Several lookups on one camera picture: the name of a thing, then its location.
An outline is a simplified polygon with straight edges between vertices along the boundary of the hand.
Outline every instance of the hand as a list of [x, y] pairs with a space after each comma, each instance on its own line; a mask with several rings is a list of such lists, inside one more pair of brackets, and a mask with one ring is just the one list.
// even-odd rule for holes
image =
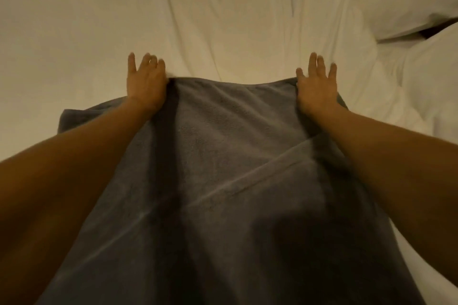
[[149, 116], [160, 110], [165, 101], [168, 78], [165, 76], [165, 62], [146, 53], [138, 70], [135, 55], [127, 60], [127, 98], [135, 101]]
[[337, 103], [337, 65], [331, 64], [329, 76], [322, 56], [312, 53], [309, 59], [309, 77], [305, 77], [301, 68], [296, 69], [297, 103], [299, 110], [314, 120], [329, 111], [333, 111]]

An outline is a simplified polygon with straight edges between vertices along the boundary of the bed sheet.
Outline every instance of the bed sheet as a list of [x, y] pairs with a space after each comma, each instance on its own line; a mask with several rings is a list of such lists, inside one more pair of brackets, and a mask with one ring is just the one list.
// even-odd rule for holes
[[414, 33], [377, 43], [378, 59], [385, 65], [386, 73], [396, 77], [399, 85], [402, 83], [398, 71], [399, 61], [403, 60], [410, 48], [424, 41], [426, 39], [420, 33]]
[[0, 158], [55, 134], [64, 108], [125, 94], [126, 56], [163, 57], [171, 75], [263, 83], [317, 51], [339, 66], [359, 113], [423, 132], [386, 78], [353, 0], [3, 0]]

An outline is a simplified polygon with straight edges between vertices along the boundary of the wrist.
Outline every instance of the wrist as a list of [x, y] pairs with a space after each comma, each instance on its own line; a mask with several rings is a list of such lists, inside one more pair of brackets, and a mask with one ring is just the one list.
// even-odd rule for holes
[[143, 119], [144, 121], [150, 119], [156, 111], [148, 109], [140, 100], [137, 98], [127, 97], [122, 103], [131, 113]]
[[326, 129], [329, 124], [335, 123], [339, 116], [347, 111], [346, 108], [341, 106], [339, 103], [335, 103], [329, 106], [321, 108], [312, 114], [312, 119], [323, 129]]

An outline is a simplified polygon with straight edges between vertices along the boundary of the gray towel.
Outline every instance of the gray towel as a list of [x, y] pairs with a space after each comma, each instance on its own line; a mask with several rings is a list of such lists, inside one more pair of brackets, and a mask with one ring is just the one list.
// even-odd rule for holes
[[[424, 304], [295, 83], [173, 80], [38, 303]], [[66, 110], [59, 131], [121, 101]]]

